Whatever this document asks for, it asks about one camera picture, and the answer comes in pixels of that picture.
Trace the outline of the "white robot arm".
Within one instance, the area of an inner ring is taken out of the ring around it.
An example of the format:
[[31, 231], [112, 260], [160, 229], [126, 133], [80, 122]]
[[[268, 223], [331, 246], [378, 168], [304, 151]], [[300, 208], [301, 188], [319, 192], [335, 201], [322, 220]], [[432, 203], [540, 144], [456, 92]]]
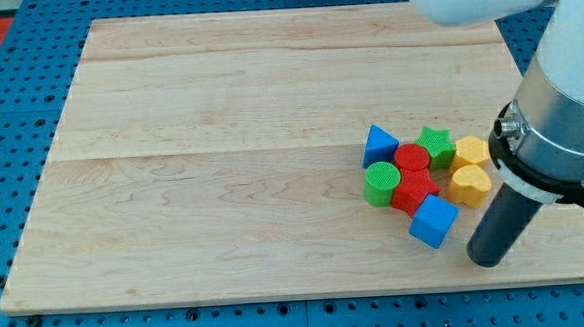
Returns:
[[584, 0], [410, 0], [438, 25], [461, 26], [554, 7], [509, 116], [517, 130], [505, 146], [552, 179], [584, 181]]

